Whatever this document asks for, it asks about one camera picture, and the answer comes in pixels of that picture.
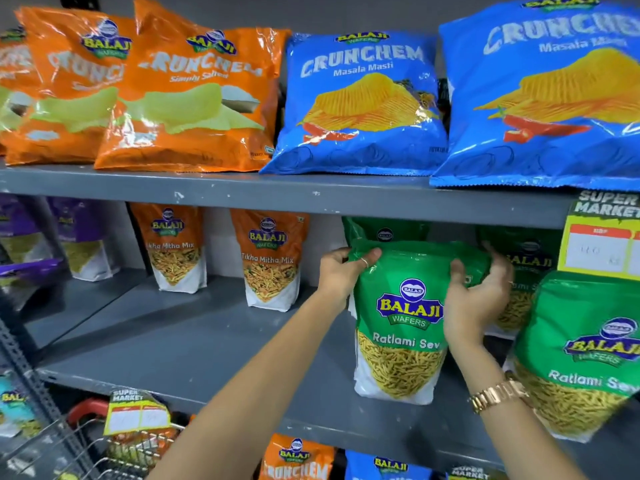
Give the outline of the person's right hand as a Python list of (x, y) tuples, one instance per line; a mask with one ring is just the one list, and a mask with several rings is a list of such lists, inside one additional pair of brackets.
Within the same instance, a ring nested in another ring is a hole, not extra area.
[(469, 287), (469, 297), (445, 298), (444, 334), (454, 357), (482, 347), (484, 332), (505, 310), (514, 280), (510, 261), (497, 252), (489, 241), (484, 249), (492, 259), (488, 275)]

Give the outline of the person's left hand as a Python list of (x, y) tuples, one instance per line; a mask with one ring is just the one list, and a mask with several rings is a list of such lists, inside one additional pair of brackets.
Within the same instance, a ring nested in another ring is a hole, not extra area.
[(316, 293), (328, 310), (340, 313), (360, 276), (350, 275), (350, 247), (332, 250), (320, 261), (319, 283)]

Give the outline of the green snack pouch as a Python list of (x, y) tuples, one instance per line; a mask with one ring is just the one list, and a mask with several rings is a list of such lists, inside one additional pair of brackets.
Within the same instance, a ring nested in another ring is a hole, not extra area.
[(347, 216), (341, 220), (347, 245), (352, 248), (363, 242), (427, 241), (431, 229), (430, 222), (420, 220)]
[(451, 262), (465, 266), (464, 284), (482, 282), (490, 257), (464, 242), (354, 238), (349, 260), (380, 248), (378, 261), (358, 278), (349, 298), (355, 318), (355, 391), (371, 399), (425, 406), (447, 353), (445, 297)]
[(503, 369), (555, 438), (588, 443), (640, 394), (640, 281), (548, 273)]
[(542, 278), (557, 267), (562, 231), (513, 226), (476, 226), (478, 243), (489, 242), (514, 268), (509, 303), (486, 334), (514, 339), (529, 322)]

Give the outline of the person's right forearm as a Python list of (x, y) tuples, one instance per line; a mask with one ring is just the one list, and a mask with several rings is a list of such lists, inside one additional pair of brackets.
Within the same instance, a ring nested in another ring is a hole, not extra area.
[[(470, 395), (506, 379), (504, 371), (484, 345), (453, 358)], [(588, 480), (558, 446), (532, 409), (522, 401), (498, 404), (478, 416), (504, 464), (509, 480)]]

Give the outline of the person's left forearm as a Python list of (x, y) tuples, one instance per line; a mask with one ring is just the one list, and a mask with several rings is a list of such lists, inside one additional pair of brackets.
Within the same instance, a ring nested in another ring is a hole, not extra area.
[(248, 480), (349, 294), (318, 287), (201, 409), (147, 480)]

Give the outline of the orange snack mix pouch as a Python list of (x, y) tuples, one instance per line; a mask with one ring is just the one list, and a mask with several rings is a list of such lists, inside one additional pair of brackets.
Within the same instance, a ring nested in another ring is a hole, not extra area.
[(130, 203), (161, 291), (195, 294), (207, 286), (204, 216), (199, 207)]
[(247, 305), (287, 312), (299, 294), (309, 214), (230, 209), (230, 217), (241, 251)]

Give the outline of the gold wristwatch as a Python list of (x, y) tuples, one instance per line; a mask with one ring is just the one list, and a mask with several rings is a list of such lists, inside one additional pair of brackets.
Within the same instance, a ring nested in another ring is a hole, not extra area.
[(507, 375), (503, 382), (485, 388), (469, 398), (471, 407), (476, 415), (498, 404), (516, 400), (522, 401), (527, 407), (532, 408), (528, 391), (512, 374)]

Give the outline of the yellow green price tag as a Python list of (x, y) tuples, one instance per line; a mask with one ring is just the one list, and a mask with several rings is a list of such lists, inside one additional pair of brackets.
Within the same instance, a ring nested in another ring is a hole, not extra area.
[(557, 268), (640, 282), (640, 193), (581, 190), (565, 220)]
[(104, 436), (168, 430), (171, 427), (168, 408), (151, 393), (133, 388), (117, 388), (111, 392)]
[(506, 473), (500, 469), (461, 463), (448, 469), (445, 480), (509, 480)]

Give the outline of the blue chips bag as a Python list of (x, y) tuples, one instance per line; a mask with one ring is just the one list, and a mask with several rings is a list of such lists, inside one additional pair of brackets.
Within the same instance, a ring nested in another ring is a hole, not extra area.
[(439, 35), (451, 116), (432, 187), (640, 193), (640, 7), (514, 0)]
[(436, 48), (421, 32), (293, 33), (284, 123), (260, 174), (434, 174), (448, 153)]
[(420, 480), (422, 473), (408, 463), (345, 450), (345, 480)]

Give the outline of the orange chips bag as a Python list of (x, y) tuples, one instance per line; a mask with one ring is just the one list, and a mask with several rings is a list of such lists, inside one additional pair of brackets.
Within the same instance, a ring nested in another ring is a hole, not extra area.
[(299, 437), (273, 434), (258, 480), (329, 480), (336, 448)]
[(0, 32), (0, 156), (32, 105), (38, 82), (23, 26)]
[(220, 30), (134, 0), (137, 36), (96, 170), (259, 171), (275, 151), (289, 29)]
[(6, 165), (94, 164), (136, 37), (134, 19), (37, 6), (16, 15), (39, 83), (8, 135)]

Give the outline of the purple snack pouch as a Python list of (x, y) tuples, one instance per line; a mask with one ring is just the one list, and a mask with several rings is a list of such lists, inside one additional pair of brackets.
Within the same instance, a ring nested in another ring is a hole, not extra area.
[(61, 258), (2, 264), (0, 294), (8, 300), (15, 312), (21, 312), (38, 290), (60, 281), (65, 270), (65, 262)]
[(33, 197), (0, 193), (0, 246), (13, 264), (54, 256)]
[(86, 282), (114, 277), (120, 266), (108, 233), (105, 202), (60, 196), (46, 201), (72, 277)]

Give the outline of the grey slotted shelf upright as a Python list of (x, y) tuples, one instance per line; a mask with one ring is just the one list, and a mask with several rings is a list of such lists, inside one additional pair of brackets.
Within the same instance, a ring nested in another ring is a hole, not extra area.
[(99, 480), (92, 459), (0, 318), (0, 372), (26, 389), (42, 430), (31, 439), (0, 438), (0, 480)]

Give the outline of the teal snack pouch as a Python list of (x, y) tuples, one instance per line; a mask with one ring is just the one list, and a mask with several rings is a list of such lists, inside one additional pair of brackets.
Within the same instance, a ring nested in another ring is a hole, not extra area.
[(31, 439), (41, 430), (26, 389), (10, 371), (0, 372), (0, 438)]

